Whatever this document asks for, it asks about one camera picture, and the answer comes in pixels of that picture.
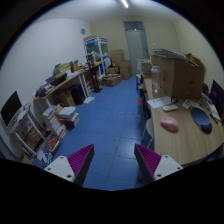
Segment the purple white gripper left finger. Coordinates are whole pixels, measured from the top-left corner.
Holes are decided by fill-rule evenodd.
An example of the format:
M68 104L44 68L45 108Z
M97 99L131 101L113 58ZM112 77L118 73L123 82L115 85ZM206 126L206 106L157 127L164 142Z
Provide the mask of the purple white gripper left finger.
M69 156L59 156L45 168L45 171L82 186L93 156L94 145L90 144Z

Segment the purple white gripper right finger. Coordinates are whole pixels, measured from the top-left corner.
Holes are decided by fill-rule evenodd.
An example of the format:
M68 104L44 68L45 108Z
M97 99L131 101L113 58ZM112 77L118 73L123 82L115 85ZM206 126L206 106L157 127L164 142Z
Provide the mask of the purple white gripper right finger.
M135 145L134 154L146 183L154 182L182 169L182 166L169 155L161 156L139 144Z

